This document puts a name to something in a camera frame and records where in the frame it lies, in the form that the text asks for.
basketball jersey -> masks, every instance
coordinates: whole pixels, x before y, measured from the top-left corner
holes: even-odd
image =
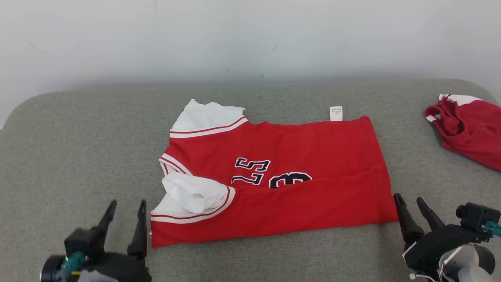
[[[152,246],[396,221],[370,119],[250,123],[192,100],[160,158]]]
[[[442,145],[501,171],[501,107],[468,95],[440,95],[426,119],[442,135]]]

cable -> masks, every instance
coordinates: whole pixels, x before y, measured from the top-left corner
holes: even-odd
[[[423,278],[427,278],[427,279],[430,279],[431,282],[436,282],[435,279],[431,278],[430,276],[428,275],[421,275],[421,274],[417,274],[416,277],[423,277]]]
[[[435,279],[431,278],[428,275],[414,274],[414,273],[409,274],[409,278],[411,280],[415,280],[417,277],[423,277],[423,278],[426,278],[426,279],[430,279],[431,282],[436,282]]]
[[[442,266],[440,267],[440,272],[438,273],[438,278],[440,279],[440,282],[443,282],[442,280],[442,277],[446,277],[447,279],[449,277],[447,277],[444,273],[444,268],[445,268],[445,265],[449,263],[449,261],[454,258],[454,256],[457,255],[457,253],[463,248],[463,246],[459,246],[456,248],[456,250],[454,250],[454,252],[452,252],[452,254],[450,254],[446,260],[444,260],[444,262],[442,263]]]

white wall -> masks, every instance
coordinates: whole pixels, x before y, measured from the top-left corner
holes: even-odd
[[[2,0],[0,124],[99,85],[461,78],[501,100],[496,0]]]

teal connector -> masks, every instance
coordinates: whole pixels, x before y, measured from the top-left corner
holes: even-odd
[[[61,265],[61,269],[56,273],[56,281],[66,282],[71,277],[71,273],[78,271],[85,262],[85,255],[82,252],[74,252]]]
[[[490,235],[501,237],[501,225],[493,221],[488,221],[483,230]]]

red and white stripe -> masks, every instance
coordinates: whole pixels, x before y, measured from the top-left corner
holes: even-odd
[[[240,125],[246,123],[248,120],[245,118],[245,116],[242,116],[235,122],[225,125],[225,126],[217,126],[217,127],[211,127],[211,128],[206,128],[206,129],[200,129],[200,130],[171,130],[170,131],[170,137],[171,138],[190,138],[190,137],[197,137],[197,136],[204,136],[204,135],[209,135],[209,134],[215,134],[215,133],[220,133],[220,132],[225,132],[225,131],[230,131],[232,129],[235,129],[239,127]]]
[[[187,215],[176,215],[176,216],[168,215],[162,213],[161,211],[153,210],[151,211],[151,221],[185,224],[185,223],[198,222],[204,219],[209,219],[211,217],[214,217],[219,213],[221,213],[223,210],[225,210],[227,207],[229,207],[231,202],[235,198],[235,189],[230,186],[226,186],[226,188],[228,190],[226,194],[226,199],[224,200],[224,203],[215,210],[201,214],[187,214]]]
[[[169,174],[171,172],[169,167],[172,167],[176,169],[178,172],[187,174],[187,175],[193,175],[180,161],[176,160],[172,156],[169,156],[167,154],[163,154],[162,157],[159,159],[160,164],[162,165],[162,170],[165,175]]]
[[[463,106],[466,104],[470,104],[474,101],[483,101],[482,99],[478,99],[477,97],[469,96],[469,95],[456,95],[456,94],[445,94],[439,95],[438,101],[442,101],[444,98],[447,98],[449,102],[456,102],[458,106]]]

